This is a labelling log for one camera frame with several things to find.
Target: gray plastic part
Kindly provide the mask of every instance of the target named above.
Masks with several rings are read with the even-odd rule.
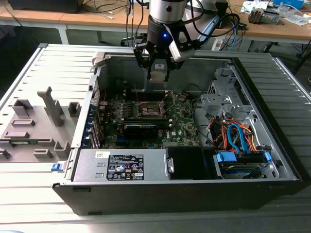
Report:
[[[59,144],[59,142],[56,142],[54,151],[56,152],[58,158],[60,159],[68,159],[70,154],[70,144],[69,142],[65,143],[64,148]]]
[[[16,100],[12,108],[19,118],[27,118],[29,116],[27,109],[32,109],[33,107],[28,100]]]
[[[11,157],[10,153],[6,150],[0,149],[0,159],[9,159]]]
[[[34,126],[35,121],[32,119],[29,120],[12,120],[11,123],[14,127],[21,127],[21,126]]]
[[[53,101],[54,101],[56,110],[57,110],[57,112],[59,113],[59,115],[64,114],[64,111],[63,111],[62,107],[60,106],[59,101],[58,101],[58,100],[53,100]],[[48,108],[45,107],[44,110],[45,110],[45,112],[47,113],[47,115],[50,116],[50,112],[49,112]]]
[[[54,147],[55,146],[55,141],[53,138],[51,138],[50,140],[42,140],[42,141],[38,141],[38,145],[41,147]]]
[[[81,106],[79,102],[70,102],[68,111],[71,117],[78,117],[81,112]]]
[[[50,113],[50,116],[55,124],[55,126],[62,126],[64,124],[64,121],[60,118],[59,114],[59,102],[54,102],[52,96],[51,96],[52,88],[49,86],[46,91],[38,91],[37,94],[40,96],[46,107],[47,111]]]
[[[61,127],[55,127],[51,117],[46,114],[44,106],[33,106],[33,109],[27,110],[29,115],[28,119],[34,120],[34,126],[14,127],[11,122],[13,120],[21,120],[16,114],[14,114],[0,137],[0,148],[6,149],[11,154],[11,158],[5,160],[5,162],[57,162],[65,160],[58,158],[57,153],[53,148],[57,141],[62,146],[66,141],[71,145],[71,139],[76,128],[78,117],[70,117],[68,105],[62,106],[62,108],[64,114],[61,115],[61,118],[64,120],[64,124]],[[27,139],[9,139],[4,137],[6,132],[28,132],[30,136]],[[34,157],[34,150],[40,148],[49,148],[53,158],[37,159]]]
[[[6,132],[5,138],[29,138],[29,133],[27,132]]]
[[[34,156],[37,159],[47,159],[47,158],[52,159],[53,158],[53,155],[49,149],[35,149]]]
[[[10,141],[0,141],[1,147],[13,148],[15,145],[12,144]]]

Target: motherboard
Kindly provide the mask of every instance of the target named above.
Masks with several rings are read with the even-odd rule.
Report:
[[[103,149],[164,149],[199,146],[191,118],[191,101],[173,92],[163,98],[127,100],[114,96],[105,103]]]

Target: blue drive bracket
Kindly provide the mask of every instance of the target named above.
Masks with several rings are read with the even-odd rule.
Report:
[[[265,152],[264,156],[266,156],[268,162],[272,160],[271,154],[269,152]]]
[[[233,152],[219,152],[216,155],[218,163],[220,162],[236,162],[237,157],[235,157],[235,154]]]

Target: computer case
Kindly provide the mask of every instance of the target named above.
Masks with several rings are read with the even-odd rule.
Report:
[[[14,10],[77,13],[84,0],[8,0]]]

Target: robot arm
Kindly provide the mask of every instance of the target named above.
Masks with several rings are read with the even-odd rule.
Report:
[[[192,28],[193,22],[201,19],[205,13],[203,4],[209,4],[214,8],[208,10],[208,15],[212,12],[212,17],[202,18],[203,33],[198,34],[197,28],[197,31]],[[144,43],[134,45],[134,54],[138,65],[147,69],[148,79],[151,78],[151,67],[155,60],[165,59],[167,82],[170,71],[180,69],[184,61],[191,58],[195,50],[207,42],[218,23],[217,8],[211,0],[150,0],[149,6],[147,37],[143,40]],[[147,59],[142,56],[144,50],[149,53]]]

